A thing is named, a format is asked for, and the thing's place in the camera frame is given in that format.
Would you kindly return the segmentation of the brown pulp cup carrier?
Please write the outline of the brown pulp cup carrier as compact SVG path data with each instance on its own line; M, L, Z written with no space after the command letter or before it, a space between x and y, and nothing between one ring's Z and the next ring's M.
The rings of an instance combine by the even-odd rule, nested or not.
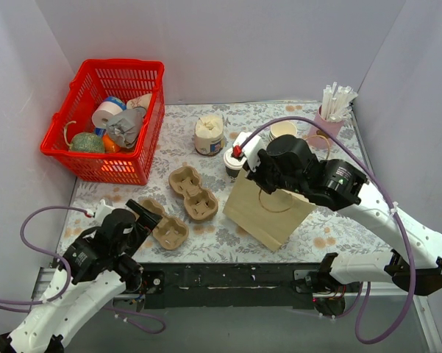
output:
M176 195L183 198L188 216L195 222L205 222L218 212L218 200L213 192L204 188L199 172L189 165L173 171L168 183Z

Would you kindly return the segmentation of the black paper coffee cup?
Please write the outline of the black paper coffee cup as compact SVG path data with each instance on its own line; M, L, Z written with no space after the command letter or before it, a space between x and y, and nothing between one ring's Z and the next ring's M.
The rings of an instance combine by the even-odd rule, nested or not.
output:
M229 165L225 166L225 171L227 173L227 176L231 179L236 179L240 173L240 171L242 170L242 166L240 167L231 167Z

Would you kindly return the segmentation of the white cup lid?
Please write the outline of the white cup lid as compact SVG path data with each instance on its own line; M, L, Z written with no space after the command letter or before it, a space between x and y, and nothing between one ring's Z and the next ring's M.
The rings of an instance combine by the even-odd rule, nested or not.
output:
M229 148L224 152L224 165L227 169L231 171L239 171L242 169L244 163L246 162L246 157L236 158L233 156L233 148Z

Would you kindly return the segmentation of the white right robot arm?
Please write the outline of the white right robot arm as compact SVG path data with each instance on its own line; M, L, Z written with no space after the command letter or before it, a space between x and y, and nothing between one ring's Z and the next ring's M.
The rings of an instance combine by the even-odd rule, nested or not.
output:
M414 294L428 296L442 288L442 233L416 221L389 204L377 186L352 164L339 159L319 160L305 140L283 135L269 144L258 136L241 146L248 179L262 191L286 190L309 202L350 218L387 243L382 254L331 253L312 275L313 286L335 292L353 282L389 282L410 288L410 263L416 267ZM409 260L401 231L409 239Z

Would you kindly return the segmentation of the kraft paper bag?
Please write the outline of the kraft paper bag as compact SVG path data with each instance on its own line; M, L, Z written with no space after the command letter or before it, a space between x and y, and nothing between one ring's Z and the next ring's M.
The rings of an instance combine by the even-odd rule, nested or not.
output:
M316 209L305 197L284 190L263 192L240 171L223 213L271 251L286 243L299 225Z

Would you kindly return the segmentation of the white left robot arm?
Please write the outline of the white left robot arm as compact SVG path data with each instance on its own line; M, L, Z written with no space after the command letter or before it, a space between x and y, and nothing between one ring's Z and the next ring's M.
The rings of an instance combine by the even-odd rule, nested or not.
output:
M26 318L0 335L0 352L63 352L78 330L120 293L143 287L133 259L162 217L130 199L124 208L100 202L87 228L59 258L48 287L30 302Z

